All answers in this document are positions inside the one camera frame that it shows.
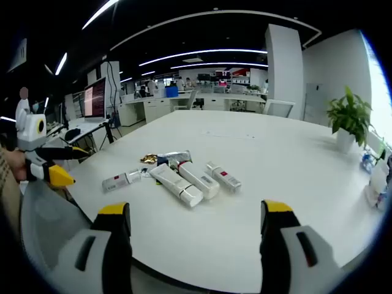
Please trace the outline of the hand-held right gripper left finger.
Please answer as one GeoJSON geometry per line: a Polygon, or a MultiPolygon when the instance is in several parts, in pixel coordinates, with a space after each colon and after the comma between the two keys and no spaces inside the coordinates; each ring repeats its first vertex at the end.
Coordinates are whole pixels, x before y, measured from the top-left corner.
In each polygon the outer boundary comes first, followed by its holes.
{"type": "Polygon", "coordinates": [[[127,202],[102,208],[89,228],[59,251],[60,293],[132,293],[130,209],[127,202]]]}

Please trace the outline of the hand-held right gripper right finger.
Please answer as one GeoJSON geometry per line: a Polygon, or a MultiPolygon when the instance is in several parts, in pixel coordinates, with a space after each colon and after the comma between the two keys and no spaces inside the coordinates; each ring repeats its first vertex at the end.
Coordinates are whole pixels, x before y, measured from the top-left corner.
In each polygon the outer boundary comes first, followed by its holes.
{"type": "Polygon", "coordinates": [[[345,274],[333,248],[285,203],[261,201],[261,293],[329,293],[345,274]]]}

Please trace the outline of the person's left hand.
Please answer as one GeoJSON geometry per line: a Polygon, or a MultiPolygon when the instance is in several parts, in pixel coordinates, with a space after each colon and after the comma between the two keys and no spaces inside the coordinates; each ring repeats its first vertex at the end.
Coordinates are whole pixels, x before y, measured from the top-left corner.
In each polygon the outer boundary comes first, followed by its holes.
{"type": "Polygon", "coordinates": [[[27,180],[27,169],[25,162],[25,154],[17,149],[13,151],[4,151],[6,161],[17,182],[27,180]]]}

